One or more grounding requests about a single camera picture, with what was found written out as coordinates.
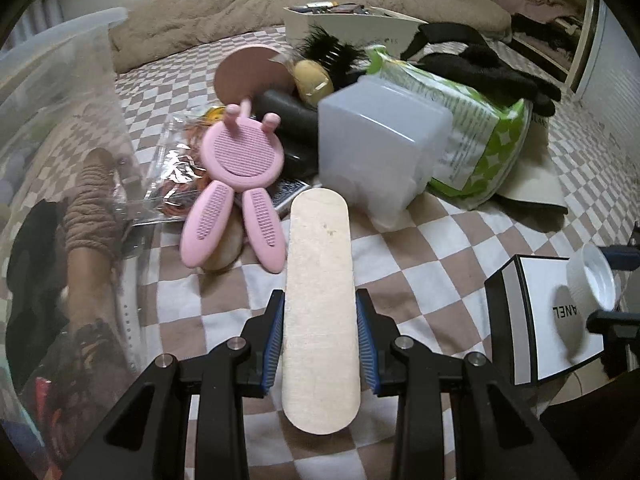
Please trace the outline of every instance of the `black glove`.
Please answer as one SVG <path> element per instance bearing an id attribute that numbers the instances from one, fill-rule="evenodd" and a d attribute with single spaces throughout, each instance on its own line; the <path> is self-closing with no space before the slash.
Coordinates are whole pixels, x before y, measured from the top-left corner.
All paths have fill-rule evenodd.
<path id="1" fill-rule="evenodd" d="M 521 98 L 533 102 L 533 111 L 551 117 L 556 112 L 560 89 L 535 75 L 516 70 L 486 44 L 474 28 L 459 23 L 423 23 L 411 44 L 401 54 L 407 60 L 429 43 L 457 41 L 468 47 L 457 54 L 427 54 L 415 66 L 446 79 L 475 88 L 489 99 L 510 106 Z"/>

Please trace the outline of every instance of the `wooden popsicle stick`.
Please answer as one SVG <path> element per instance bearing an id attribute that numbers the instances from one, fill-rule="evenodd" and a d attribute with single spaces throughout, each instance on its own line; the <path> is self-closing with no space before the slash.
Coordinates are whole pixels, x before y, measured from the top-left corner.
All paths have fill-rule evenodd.
<path id="1" fill-rule="evenodd" d="M 282 407 L 294 426 L 328 434 L 360 407 L 349 213 L 329 189 L 293 201 L 284 306 Z"/>

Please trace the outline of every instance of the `translucent plastic box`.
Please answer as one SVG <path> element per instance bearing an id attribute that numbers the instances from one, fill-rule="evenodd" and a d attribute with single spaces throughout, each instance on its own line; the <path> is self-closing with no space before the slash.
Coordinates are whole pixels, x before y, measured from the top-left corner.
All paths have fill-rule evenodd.
<path id="1" fill-rule="evenodd" d="M 320 181 L 382 226 L 422 193 L 444 152 L 451 112 L 375 76 L 321 100 Z"/>
<path id="2" fill-rule="evenodd" d="M 115 90 L 108 37 L 109 26 L 126 17 L 125 9 L 109 9 L 70 20 L 0 59 L 0 324 L 5 326 L 0 426 L 38 478 L 58 477 L 57 468 L 68 457 L 57 455 L 76 451 L 134 377 L 130 338 L 120 329 L 127 305 L 115 297 L 123 289 L 123 262 L 135 259 L 124 259 L 129 251 L 123 249 L 121 233 L 112 234 L 115 256 L 107 259 L 107 272 L 98 270 L 100 286 L 85 303 L 71 307 L 65 245 L 65 213 L 78 194 L 76 178 L 85 158 L 95 148 L 109 152 L 111 162 L 103 166 L 113 177 L 113 192 L 86 200 L 84 225 L 104 225 L 94 221 L 97 204 L 117 216 L 119 225 L 124 199 L 141 198 L 136 196 L 142 192 L 140 169 Z M 87 188 L 99 185 L 94 179 L 82 187 L 89 196 Z M 135 297 L 136 282 L 129 288 Z M 77 329 L 71 321 L 87 311 L 96 321 Z M 130 326 L 137 320 L 137 312 L 132 313 L 126 322 Z M 98 354 L 105 356 L 100 365 L 95 352 L 86 360 L 82 353 L 90 346 L 82 346 L 84 334 L 99 330 Z M 92 337 L 87 341 L 97 348 L 97 336 Z M 108 380 L 94 387 L 94 378 L 103 376 Z M 69 415 L 75 406 L 82 410 L 78 419 Z M 53 413 L 62 413 L 56 415 L 55 431 L 53 419 L 47 418 Z"/>

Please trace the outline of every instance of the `checkered blanket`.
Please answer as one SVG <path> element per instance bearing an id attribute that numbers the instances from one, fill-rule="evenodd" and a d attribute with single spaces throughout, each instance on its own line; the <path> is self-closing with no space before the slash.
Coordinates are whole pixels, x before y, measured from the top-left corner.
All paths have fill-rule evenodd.
<path id="1" fill-rule="evenodd" d="M 234 48 L 251 43 L 285 47 L 284 29 L 204 44 L 117 80 L 116 90 L 143 171 L 152 160 L 167 114 L 217 104 L 212 88 L 216 66 Z M 497 43 L 494 47 L 512 66 L 548 78 L 505 45 Z M 462 356 L 477 350 L 490 356 L 483 284 L 511 255 L 570 256 L 588 240 L 626 243 L 638 218 L 636 168 L 604 127 L 568 96 L 558 105 L 549 136 L 570 209 L 564 218 L 541 218 L 517 211 L 507 214 L 492 202 L 468 212 L 430 194 L 417 197 L 398 224 L 386 232 L 376 229 L 361 213 L 350 212 L 355 285 L 369 289 L 376 309 L 391 316 L 400 332 L 436 352 Z M 54 198 L 72 186 L 73 170 L 81 164 L 84 152 L 94 147 L 93 141 L 85 140 L 76 143 L 80 151 L 72 149 L 69 141 L 55 147 L 51 164 L 40 175 L 42 184 L 28 196 L 25 210 L 36 200 Z M 61 157 L 67 162 L 60 162 Z M 60 167 L 64 182 L 52 178 Z M 287 235 L 287 219 L 282 228 Z M 178 256 L 179 238 L 179 225 L 157 228 L 144 258 L 139 306 L 147 362 L 161 352 L 183 359 L 211 350 L 238 335 L 249 317 L 263 312 L 271 291 L 285 286 L 286 270 L 278 275 L 265 272 L 248 245 L 224 274 L 187 269 Z M 2 276 L 6 276 L 6 259 Z M 6 298 L 2 279 L 0 322 L 6 317 Z M 191 478 L 197 407 L 196 397 L 190 413 L 186 459 Z M 378 399 L 363 386 L 360 411 L 348 428 L 327 436 L 305 434 L 283 414 L 278 372 L 267 398 L 244 400 L 251 478 L 386 479 L 396 408 L 395 398 Z M 452 478 L 454 439 L 447 396 L 443 396 L 442 413 L 447 478 Z"/>

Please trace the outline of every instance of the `brown knitted fabric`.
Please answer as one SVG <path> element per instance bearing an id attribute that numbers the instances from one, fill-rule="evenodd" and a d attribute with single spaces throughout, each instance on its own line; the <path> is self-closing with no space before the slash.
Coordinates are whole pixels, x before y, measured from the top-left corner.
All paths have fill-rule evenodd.
<path id="1" fill-rule="evenodd" d="M 113 177 L 105 165 L 87 164 L 78 175 L 78 195 L 66 210 L 66 252 L 88 247 L 114 262 L 119 230 L 111 210 Z"/>

